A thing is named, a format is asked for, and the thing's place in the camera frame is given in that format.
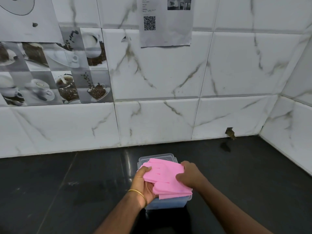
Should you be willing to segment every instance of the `bracelet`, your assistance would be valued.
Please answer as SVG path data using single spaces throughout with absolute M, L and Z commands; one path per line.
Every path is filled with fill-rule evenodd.
M 144 196 L 141 192 L 139 192 L 138 190 L 135 190 L 135 189 L 130 189 L 130 190 L 128 190 L 128 192 L 129 192 L 129 191 L 135 191 L 135 192 L 139 193 L 139 194 L 144 198 L 144 200 L 145 200 L 145 206 L 144 206 L 144 208 L 147 206 L 147 199 L 145 198 L 145 196 Z

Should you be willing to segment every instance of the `qr code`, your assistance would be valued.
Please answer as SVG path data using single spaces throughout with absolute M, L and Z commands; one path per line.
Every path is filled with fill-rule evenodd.
M 144 18 L 144 30 L 156 30 L 156 17 L 155 16 L 143 16 Z

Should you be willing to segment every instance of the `right hand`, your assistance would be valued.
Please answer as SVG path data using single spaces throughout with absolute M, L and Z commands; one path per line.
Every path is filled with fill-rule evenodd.
M 184 173 L 176 175 L 177 181 L 181 182 L 187 187 L 198 190 L 201 184 L 207 179 L 199 171 L 199 169 L 194 163 L 183 161 L 181 165 L 184 166 Z

